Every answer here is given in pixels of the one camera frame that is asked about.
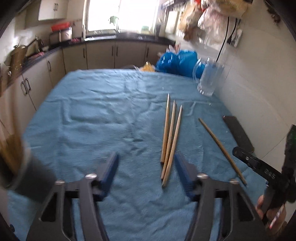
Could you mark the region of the person right hand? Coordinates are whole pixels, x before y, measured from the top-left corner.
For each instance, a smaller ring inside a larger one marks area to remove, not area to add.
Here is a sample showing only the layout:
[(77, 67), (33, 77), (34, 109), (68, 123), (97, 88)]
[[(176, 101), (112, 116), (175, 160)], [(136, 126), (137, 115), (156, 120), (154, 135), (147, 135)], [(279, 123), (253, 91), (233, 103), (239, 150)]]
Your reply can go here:
[[(263, 219), (263, 211), (261, 210), (264, 201), (264, 195), (261, 195), (258, 198), (257, 205), (255, 210), (259, 215), (260, 219)], [(280, 208), (269, 209), (266, 212), (266, 217), (270, 223), (267, 227), (267, 233), (269, 236), (277, 235), (282, 229), (283, 224), (285, 223), (285, 217), (287, 215), (285, 205), (282, 205)]]

